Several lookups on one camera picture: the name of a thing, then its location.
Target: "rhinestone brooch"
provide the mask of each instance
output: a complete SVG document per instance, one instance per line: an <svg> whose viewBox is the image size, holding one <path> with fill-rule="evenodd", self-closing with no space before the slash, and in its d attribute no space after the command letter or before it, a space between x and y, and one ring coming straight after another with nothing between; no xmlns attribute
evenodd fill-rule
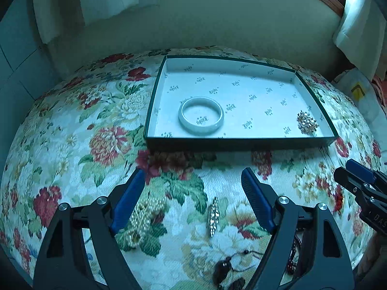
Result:
<svg viewBox="0 0 387 290"><path fill-rule="evenodd" d="M210 237L213 237L217 229L217 224L219 223L219 210L218 210L218 200L217 197L214 197L212 205L208 210L208 230Z"/></svg>
<svg viewBox="0 0 387 290"><path fill-rule="evenodd" d="M316 132L319 125L317 121L310 116L309 112L301 112L297 114L298 128L303 134L310 135Z"/></svg>

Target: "blue gripper pad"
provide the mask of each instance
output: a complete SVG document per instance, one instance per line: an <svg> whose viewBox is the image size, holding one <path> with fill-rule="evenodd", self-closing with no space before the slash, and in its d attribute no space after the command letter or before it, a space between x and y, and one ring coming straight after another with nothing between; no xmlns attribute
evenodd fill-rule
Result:
<svg viewBox="0 0 387 290"><path fill-rule="evenodd" d="M125 228L145 186L145 173L139 170L113 210L110 229L117 234Z"/></svg>
<svg viewBox="0 0 387 290"><path fill-rule="evenodd" d="M364 183L371 185L375 183L373 172L357 161L349 159L345 164L345 168Z"/></svg>
<svg viewBox="0 0 387 290"><path fill-rule="evenodd" d="M268 203L268 200L258 185L260 183L259 180L250 168L242 171L241 183L259 225L270 234L273 234L276 228L273 218L273 208Z"/></svg>

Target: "floral bedspread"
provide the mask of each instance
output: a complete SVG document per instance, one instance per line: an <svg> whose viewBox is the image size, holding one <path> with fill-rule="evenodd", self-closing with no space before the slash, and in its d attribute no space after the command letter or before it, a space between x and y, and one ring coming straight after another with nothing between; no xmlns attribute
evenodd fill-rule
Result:
<svg viewBox="0 0 387 290"><path fill-rule="evenodd" d="M239 153L152 153L142 134L150 93L166 54L212 55L267 62L298 70L319 97L340 137L326 148ZM372 231L359 219L353 196L334 182L333 171L353 158L384 169L380 150L352 101L321 75L282 61L220 47L116 54L79 69L36 100L12 143L0 188L0 241L33 277L42 238L61 202L91 203L126 182L136 166L146 172L144 198L166 197L135 249L125 230L117 243L143 289L213 289L217 261L268 243L240 184L251 167L258 178L297 204L328 204L352 264ZM206 212L219 200L219 230L206 230ZM84 231L94 277L104 282L90 232ZM250 255L233 267L256 267ZM249 281L255 268L228 274Z"/></svg>

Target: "metal screw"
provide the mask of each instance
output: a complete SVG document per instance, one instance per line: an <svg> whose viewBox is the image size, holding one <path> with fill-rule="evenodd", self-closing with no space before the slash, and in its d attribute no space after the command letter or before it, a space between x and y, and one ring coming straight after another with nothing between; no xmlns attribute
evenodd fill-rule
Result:
<svg viewBox="0 0 387 290"><path fill-rule="evenodd" d="M279 201L281 204L283 204L283 205L286 205L287 203L289 203L289 199L288 199L287 197L285 197L285 196L280 196L280 197L278 198L278 201Z"/></svg>
<svg viewBox="0 0 387 290"><path fill-rule="evenodd" d="M98 204L98 205L103 205L103 204L105 204L107 201L108 201L108 198L105 197L105 196L102 196L102 197L98 197L98 198L97 198L97 204Z"/></svg>
<svg viewBox="0 0 387 290"><path fill-rule="evenodd" d="M68 207L68 204L67 204L67 203L61 203L61 204L59 205L59 210L60 210L60 211L66 210L67 207Z"/></svg>
<svg viewBox="0 0 387 290"><path fill-rule="evenodd" d="M324 203L319 203L319 208L320 208L321 210L327 210L327 209L328 209L328 206L327 206L326 204L324 204Z"/></svg>

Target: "black bead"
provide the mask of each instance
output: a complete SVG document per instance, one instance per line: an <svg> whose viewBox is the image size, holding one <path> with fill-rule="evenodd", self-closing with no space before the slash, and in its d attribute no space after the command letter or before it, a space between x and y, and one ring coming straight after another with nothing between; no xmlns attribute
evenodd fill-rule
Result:
<svg viewBox="0 0 387 290"><path fill-rule="evenodd" d="M212 275L212 282L216 287L226 279L228 272L231 270L231 257L227 257L224 261L219 261L215 264L214 274Z"/></svg>

